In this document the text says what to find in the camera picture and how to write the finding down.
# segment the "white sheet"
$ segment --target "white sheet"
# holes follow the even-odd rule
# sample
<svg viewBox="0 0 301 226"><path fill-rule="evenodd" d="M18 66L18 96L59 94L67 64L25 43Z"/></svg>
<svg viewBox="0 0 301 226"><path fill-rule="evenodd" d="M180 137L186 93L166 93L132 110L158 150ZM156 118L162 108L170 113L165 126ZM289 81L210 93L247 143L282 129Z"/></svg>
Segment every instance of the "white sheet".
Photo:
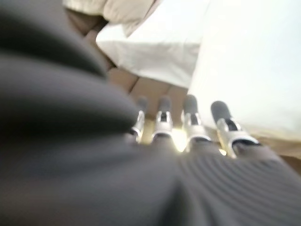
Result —
<svg viewBox="0 0 301 226"><path fill-rule="evenodd" d="M301 1L212 0L189 92L225 101L252 134L301 140Z"/></svg>
<svg viewBox="0 0 301 226"><path fill-rule="evenodd" d="M120 68L188 88L203 34L208 0L163 0L128 38L109 24L96 43Z"/></svg>

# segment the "black rubber tip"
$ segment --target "black rubber tip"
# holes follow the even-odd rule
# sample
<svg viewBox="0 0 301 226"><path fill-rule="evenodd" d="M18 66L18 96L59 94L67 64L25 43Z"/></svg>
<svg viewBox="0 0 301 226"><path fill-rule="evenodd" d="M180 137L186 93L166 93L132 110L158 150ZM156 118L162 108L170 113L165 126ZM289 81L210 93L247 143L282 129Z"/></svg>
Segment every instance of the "black rubber tip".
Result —
<svg viewBox="0 0 301 226"><path fill-rule="evenodd" d="M137 101L137 107L139 109L139 111L143 111L144 113L146 112L146 108L147 108L147 103L148 100L146 97L139 97L138 101Z"/></svg>
<svg viewBox="0 0 301 226"><path fill-rule="evenodd" d="M211 105L211 113L215 123L217 123L219 119L230 119L232 117L229 108L222 101L215 101Z"/></svg>
<svg viewBox="0 0 301 226"><path fill-rule="evenodd" d="M198 113L198 101L194 95L187 95L183 104L184 113Z"/></svg>
<svg viewBox="0 0 301 226"><path fill-rule="evenodd" d="M170 112L171 111L171 100L168 96L161 97L159 101L158 111Z"/></svg>

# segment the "white pillow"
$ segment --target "white pillow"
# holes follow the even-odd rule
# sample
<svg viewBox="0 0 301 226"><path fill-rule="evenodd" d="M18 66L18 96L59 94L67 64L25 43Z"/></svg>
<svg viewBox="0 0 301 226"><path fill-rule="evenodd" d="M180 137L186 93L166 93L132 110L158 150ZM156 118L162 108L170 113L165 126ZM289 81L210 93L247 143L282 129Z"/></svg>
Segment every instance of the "white pillow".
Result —
<svg viewBox="0 0 301 226"><path fill-rule="evenodd" d="M253 135L301 140L300 9L300 0L212 0L189 90L205 125L222 100Z"/></svg>
<svg viewBox="0 0 301 226"><path fill-rule="evenodd" d="M154 0L63 0L72 10L88 15L101 15L113 23L129 23L144 19Z"/></svg>

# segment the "dark gray cloth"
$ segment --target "dark gray cloth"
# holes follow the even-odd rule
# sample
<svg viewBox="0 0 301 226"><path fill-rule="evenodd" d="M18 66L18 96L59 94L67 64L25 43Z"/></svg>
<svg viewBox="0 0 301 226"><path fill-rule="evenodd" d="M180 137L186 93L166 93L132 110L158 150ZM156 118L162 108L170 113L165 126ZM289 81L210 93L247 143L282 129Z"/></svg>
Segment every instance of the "dark gray cloth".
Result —
<svg viewBox="0 0 301 226"><path fill-rule="evenodd" d="M18 2L19 14L11 10ZM270 150L239 145L244 157L233 160L210 142L182 155L163 140L127 142L137 109L97 77L96 60L77 41L61 41L72 34L57 35L61 25L43 17L38 0L4 3L0 24L24 23L9 37L31 26L37 36L1 46L0 225L300 225L301 180ZM40 39L46 50L31 52Z"/></svg>

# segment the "ribbed fabric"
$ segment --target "ribbed fabric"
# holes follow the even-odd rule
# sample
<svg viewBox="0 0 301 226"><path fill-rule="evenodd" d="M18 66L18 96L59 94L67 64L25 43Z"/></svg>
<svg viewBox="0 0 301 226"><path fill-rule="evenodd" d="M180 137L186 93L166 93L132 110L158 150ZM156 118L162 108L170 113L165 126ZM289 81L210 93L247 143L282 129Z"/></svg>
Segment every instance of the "ribbed fabric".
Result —
<svg viewBox="0 0 301 226"><path fill-rule="evenodd" d="M180 166L184 183L202 199L214 201L214 214L225 221L246 226L301 223L301 181L282 162L194 153L181 158Z"/></svg>

